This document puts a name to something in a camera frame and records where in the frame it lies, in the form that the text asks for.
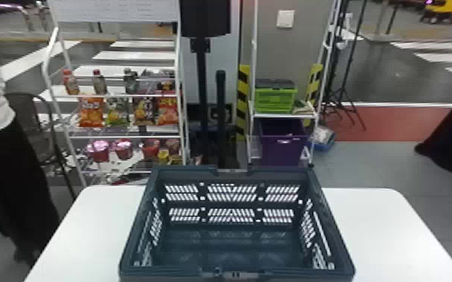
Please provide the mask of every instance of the red floor stripe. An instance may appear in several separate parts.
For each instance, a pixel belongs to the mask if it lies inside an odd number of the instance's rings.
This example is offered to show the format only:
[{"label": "red floor stripe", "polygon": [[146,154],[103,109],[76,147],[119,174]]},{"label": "red floor stripe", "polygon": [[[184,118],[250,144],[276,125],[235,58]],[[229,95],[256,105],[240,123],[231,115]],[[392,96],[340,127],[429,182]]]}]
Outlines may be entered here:
[{"label": "red floor stripe", "polygon": [[355,115],[352,124],[343,113],[327,118],[327,126],[337,132],[337,141],[423,141],[450,112],[450,108],[358,107],[366,123],[364,131]]}]

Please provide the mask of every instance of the purple bin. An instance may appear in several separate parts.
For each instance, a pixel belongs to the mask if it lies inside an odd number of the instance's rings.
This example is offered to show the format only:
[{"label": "purple bin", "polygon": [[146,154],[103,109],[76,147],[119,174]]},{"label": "purple bin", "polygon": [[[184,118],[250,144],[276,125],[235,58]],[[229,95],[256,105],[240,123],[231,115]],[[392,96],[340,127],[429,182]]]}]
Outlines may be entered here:
[{"label": "purple bin", "polygon": [[263,166],[297,167],[308,139],[297,118],[263,118],[260,122]]}]

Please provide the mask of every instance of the person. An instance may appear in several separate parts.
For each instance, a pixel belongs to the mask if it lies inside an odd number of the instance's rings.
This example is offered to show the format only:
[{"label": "person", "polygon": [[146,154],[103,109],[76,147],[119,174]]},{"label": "person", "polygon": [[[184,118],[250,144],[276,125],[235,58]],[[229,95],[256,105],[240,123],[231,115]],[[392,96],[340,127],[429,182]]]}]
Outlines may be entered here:
[{"label": "person", "polygon": [[32,264],[56,231],[59,216],[35,151],[4,93],[0,69],[0,233],[16,245],[18,259]]}]

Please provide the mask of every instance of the yellow and black striped post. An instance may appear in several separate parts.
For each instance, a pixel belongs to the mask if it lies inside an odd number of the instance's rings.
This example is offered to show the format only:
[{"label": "yellow and black striped post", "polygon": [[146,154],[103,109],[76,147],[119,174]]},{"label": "yellow and black striped post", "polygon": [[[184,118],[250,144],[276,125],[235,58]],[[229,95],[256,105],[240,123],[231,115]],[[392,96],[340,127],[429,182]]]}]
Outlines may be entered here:
[{"label": "yellow and black striped post", "polygon": [[[317,110],[317,101],[319,98],[319,85],[321,84],[321,76],[319,73],[322,71],[322,64],[313,64],[312,69],[310,70],[309,75],[309,84],[306,88],[306,101],[310,101],[310,103],[314,106],[315,110]],[[307,127],[310,125],[311,119],[303,120],[303,126]]]},{"label": "yellow and black striped post", "polygon": [[237,94],[237,141],[246,139],[246,127],[248,118],[247,100],[249,99],[249,74],[251,67],[241,64],[238,70],[238,94]]}]

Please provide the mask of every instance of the yellow vehicle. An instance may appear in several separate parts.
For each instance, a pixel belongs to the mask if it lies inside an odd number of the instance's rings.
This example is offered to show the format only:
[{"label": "yellow vehicle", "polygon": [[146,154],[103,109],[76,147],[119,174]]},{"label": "yellow vehicle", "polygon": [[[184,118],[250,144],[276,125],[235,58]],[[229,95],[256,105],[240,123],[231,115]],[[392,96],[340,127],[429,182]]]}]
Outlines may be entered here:
[{"label": "yellow vehicle", "polygon": [[452,23],[452,0],[427,0],[420,21],[425,19],[429,19],[431,24],[441,23],[445,19]]}]

